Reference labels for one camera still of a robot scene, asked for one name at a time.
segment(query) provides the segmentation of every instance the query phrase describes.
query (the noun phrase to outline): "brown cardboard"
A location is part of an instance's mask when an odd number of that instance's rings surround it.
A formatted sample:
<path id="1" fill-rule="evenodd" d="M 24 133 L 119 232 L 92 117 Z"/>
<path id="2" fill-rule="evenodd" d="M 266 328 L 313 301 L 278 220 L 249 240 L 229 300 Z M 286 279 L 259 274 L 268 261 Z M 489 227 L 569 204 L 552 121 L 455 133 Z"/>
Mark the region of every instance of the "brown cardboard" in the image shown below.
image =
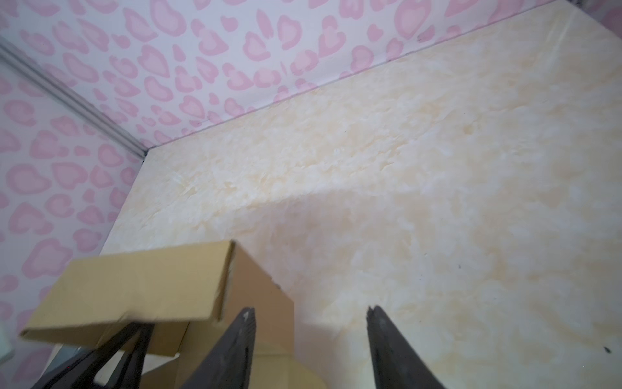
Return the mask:
<path id="1" fill-rule="evenodd" d="M 290 356 L 294 303 L 233 241 L 73 261 L 21 337 L 97 347 L 130 321 L 155 322 L 148 352 L 179 356 L 144 374 L 141 389 L 176 389 L 244 307 L 257 324 L 250 387 L 325 389 Z"/>

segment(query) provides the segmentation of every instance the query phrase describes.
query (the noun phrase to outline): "marble pattern tabletop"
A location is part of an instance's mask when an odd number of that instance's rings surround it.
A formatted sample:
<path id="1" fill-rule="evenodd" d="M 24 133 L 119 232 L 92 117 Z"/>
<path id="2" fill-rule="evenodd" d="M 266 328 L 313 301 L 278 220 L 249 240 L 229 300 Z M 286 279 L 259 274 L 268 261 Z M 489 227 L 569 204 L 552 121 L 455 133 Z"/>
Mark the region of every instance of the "marble pattern tabletop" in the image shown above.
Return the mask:
<path id="1" fill-rule="evenodd" d="M 151 150 L 102 254 L 238 239 L 332 389 L 373 304 L 448 388 L 619 388 L 621 91 L 558 0 Z"/>

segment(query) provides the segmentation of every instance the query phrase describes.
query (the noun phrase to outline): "metal strip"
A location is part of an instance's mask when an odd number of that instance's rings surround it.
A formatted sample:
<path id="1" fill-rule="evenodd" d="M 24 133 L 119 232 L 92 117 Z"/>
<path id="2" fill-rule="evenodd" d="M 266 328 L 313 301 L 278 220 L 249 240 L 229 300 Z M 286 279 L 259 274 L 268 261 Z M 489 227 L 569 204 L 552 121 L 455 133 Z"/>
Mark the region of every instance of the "metal strip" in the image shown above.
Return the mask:
<path id="1" fill-rule="evenodd" d="M 0 37 L 0 61 L 5 62 L 17 74 L 45 91 L 88 124 L 116 141 L 129 152 L 145 159 L 147 148 L 122 127 L 95 108 L 82 96 L 66 87 L 60 80 L 47 73 L 21 50 Z"/>

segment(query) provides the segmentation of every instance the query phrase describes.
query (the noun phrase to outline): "cardboard box flap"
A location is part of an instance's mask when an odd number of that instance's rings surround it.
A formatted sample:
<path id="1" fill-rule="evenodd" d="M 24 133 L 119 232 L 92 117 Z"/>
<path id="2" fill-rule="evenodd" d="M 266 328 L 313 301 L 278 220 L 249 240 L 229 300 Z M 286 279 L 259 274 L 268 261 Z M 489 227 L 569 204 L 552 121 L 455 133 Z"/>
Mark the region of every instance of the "cardboard box flap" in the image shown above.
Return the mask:
<path id="1" fill-rule="evenodd" d="M 173 355 L 188 321 L 220 318 L 233 247 L 221 241 L 72 261 L 21 336 L 95 347 L 129 321 L 158 322 L 149 352 Z"/>

